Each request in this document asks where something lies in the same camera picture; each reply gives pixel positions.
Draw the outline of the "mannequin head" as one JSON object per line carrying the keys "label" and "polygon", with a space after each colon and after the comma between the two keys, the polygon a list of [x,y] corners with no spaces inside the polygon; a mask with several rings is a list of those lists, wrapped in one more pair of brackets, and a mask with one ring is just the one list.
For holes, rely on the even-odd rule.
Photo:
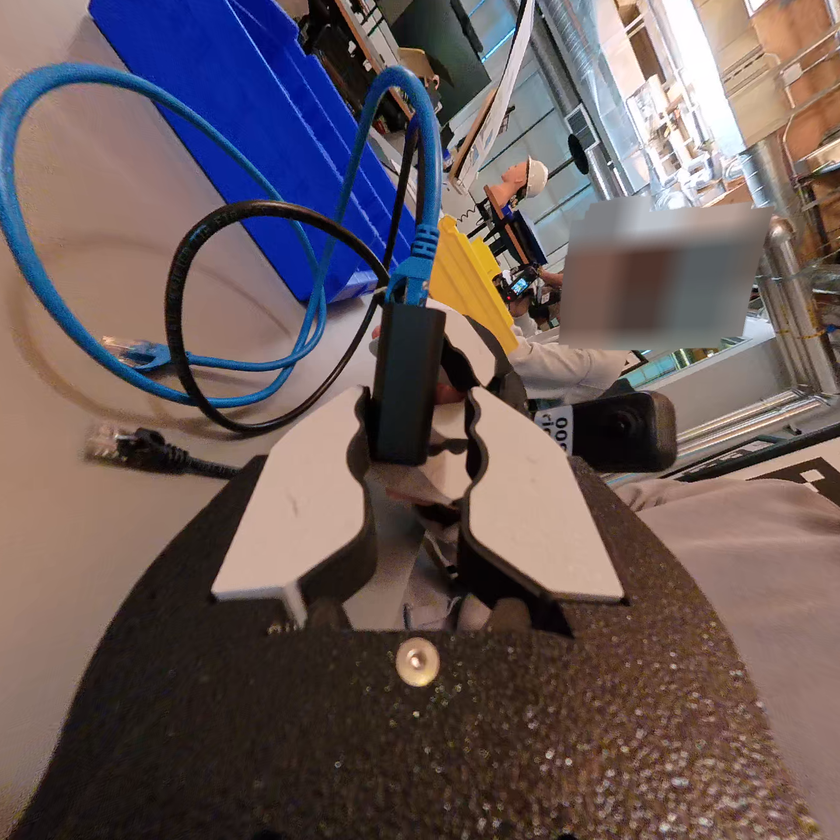
{"label": "mannequin head", "polygon": [[529,160],[508,167],[502,174],[500,182],[495,185],[495,196],[500,206],[506,205],[522,189],[528,190]]}

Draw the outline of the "blue plastic bin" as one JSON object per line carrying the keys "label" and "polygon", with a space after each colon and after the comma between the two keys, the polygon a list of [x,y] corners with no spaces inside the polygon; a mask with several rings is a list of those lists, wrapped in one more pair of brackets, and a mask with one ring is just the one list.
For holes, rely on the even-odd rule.
{"label": "blue plastic bin", "polygon": [[[123,64],[210,122],[290,203],[332,217],[357,122],[298,26],[275,2],[94,1],[89,14]],[[250,176],[190,123],[160,109],[226,203],[262,197]],[[343,225],[383,257],[396,186],[363,152]],[[295,230],[256,218],[245,228],[291,293],[306,302],[308,260]],[[368,266],[345,246],[333,251],[327,302],[375,288]]]}

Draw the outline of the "black device with screen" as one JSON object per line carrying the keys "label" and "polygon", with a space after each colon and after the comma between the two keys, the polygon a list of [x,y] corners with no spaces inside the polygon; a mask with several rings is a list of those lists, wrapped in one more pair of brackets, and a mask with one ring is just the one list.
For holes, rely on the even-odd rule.
{"label": "black device with screen", "polygon": [[534,264],[526,264],[513,269],[503,269],[493,277],[491,283],[500,299],[505,305],[509,305],[523,298],[533,297],[537,280],[538,268]]}

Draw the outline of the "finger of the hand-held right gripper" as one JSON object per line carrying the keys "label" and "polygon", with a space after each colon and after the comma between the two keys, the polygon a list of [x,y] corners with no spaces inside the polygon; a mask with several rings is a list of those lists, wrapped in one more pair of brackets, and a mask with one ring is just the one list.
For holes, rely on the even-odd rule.
{"label": "finger of the hand-held right gripper", "polygon": [[373,475],[365,482],[374,513],[376,567],[343,609],[355,630],[398,631],[404,628],[403,605],[421,546],[422,526],[410,503],[390,497]]}
{"label": "finger of the hand-held right gripper", "polygon": [[492,332],[444,303],[428,301],[427,309],[445,316],[439,389],[465,394],[480,386],[494,394],[515,394],[516,372]]}

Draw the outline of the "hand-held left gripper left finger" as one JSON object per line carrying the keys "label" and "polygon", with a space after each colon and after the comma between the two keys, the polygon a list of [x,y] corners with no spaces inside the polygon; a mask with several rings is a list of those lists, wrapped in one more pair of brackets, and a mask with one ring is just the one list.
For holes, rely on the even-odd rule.
{"label": "hand-held left gripper left finger", "polygon": [[343,604],[370,582],[370,398],[352,386],[273,445],[212,584],[217,600],[278,600],[292,623],[306,625],[317,602]]}

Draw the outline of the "white board with black marker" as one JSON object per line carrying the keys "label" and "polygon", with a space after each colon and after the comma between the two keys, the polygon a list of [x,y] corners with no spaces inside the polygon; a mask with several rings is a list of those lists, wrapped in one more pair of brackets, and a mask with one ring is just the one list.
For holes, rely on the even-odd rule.
{"label": "white board with black marker", "polygon": [[839,438],[755,438],[669,475],[684,482],[718,477],[786,480],[839,505]]}

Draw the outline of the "white banner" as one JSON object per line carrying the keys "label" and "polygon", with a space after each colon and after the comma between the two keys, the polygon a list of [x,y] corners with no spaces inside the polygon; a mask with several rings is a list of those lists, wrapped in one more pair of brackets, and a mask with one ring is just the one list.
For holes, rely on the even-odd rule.
{"label": "white banner", "polygon": [[504,71],[498,85],[488,92],[482,102],[449,171],[448,182],[459,195],[469,194],[481,166],[496,142],[530,45],[536,5],[535,1],[520,3]]}

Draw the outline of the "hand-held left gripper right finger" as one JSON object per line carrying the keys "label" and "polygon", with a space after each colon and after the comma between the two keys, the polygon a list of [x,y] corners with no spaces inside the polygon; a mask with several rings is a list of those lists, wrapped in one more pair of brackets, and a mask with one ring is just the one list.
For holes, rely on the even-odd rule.
{"label": "hand-held left gripper right finger", "polygon": [[532,627],[565,635],[565,604],[622,604],[623,583],[562,447],[484,388],[465,403],[470,482],[457,572],[467,591],[489,609],[518,601]]}

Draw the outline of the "yellow plastic bin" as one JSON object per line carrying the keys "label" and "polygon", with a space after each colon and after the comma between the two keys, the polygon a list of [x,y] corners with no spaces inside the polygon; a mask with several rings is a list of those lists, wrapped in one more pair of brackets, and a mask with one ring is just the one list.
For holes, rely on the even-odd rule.
{"label": "yellow plastic bin", "polygon": [[438,232],[429,297],[488,329],[507,354],[514,351],[513,317],[493,283],[501,268],[489,247],[481,239],[471,242],[449,215],[439,220]]}

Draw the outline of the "metal storage shelving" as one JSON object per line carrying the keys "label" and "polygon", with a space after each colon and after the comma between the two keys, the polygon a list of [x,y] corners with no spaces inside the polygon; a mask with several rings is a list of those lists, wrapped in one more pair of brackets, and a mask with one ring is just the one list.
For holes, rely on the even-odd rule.
{"label": "metal storage shelving", "polygon": [[615,2],[688,95],[755,204],[803,225],[797,169],[838,126],[838,2]]}

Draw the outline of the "black power adapter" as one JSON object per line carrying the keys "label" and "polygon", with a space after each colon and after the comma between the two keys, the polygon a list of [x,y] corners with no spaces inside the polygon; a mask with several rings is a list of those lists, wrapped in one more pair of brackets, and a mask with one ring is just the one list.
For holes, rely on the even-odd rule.
{"label": "black power adapter", "polygon": [[385,304],[366,423],[373,461],[425,462],[444,342],[442,311]]}

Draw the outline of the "silver ventilation duct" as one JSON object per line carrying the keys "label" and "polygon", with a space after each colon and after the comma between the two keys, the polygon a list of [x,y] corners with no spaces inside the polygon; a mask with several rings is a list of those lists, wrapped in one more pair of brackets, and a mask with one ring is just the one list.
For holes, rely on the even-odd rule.
{"label": "silver ventilation duct", "polygon": [[594,4],[548,1],[540,6],[604,155],[615,167],[616,189],[619,194],[632,195],[635,189],[627,177],[622,152],[634,135],[595,33]]}

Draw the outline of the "grey desk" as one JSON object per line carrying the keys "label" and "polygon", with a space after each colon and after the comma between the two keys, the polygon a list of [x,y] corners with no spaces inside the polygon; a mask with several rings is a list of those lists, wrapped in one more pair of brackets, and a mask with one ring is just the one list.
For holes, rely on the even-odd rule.
{"label": "grey desk", "polygon": [[[121,67],[88,2],[1,3],[2,91],[26,72],[79,61]],[[69,87],[32,109],[17,189],[38,255],[94,337],[162,341],[174,248],[222,200],[151,102]],[[218,493],[219,480],[155,476],[82,457],[101,424],[149,427],[199,458],[242,466],[282,432],[233,440],[196,410],[102,369],[53,322],[2,237],[2,838],[37,788],[90,657],[126,595]],[[192,352],[284,356],[303,309],[243,228],[213,238],[187,286]],[[309,396],[354,336],[368,299],[329,308],[315,351],[272,399],[271,418]]]}

